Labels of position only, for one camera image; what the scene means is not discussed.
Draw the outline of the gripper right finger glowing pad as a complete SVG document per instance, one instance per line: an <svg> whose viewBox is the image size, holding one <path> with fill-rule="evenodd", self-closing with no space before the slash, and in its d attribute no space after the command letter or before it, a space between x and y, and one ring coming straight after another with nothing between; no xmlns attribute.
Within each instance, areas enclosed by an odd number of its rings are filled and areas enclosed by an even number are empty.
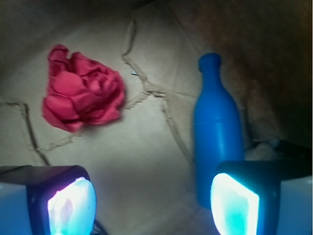
<svg viewBox="0 0 313 235"><path fill-rule="evenodd" d="M211 185L222 235L311 235L313 167L302 160L226 161Z"/></svg>

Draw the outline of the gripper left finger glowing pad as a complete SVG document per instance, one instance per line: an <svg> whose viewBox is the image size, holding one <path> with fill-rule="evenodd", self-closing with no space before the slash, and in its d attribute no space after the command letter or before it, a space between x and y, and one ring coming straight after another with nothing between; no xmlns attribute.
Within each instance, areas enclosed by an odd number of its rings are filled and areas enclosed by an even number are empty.
<svg viewBox="0 0 313 235"><path fill-rule="evenodd" d="M89 235L96 192L88 172L72 166L2 166L2 235Z"/></svg>

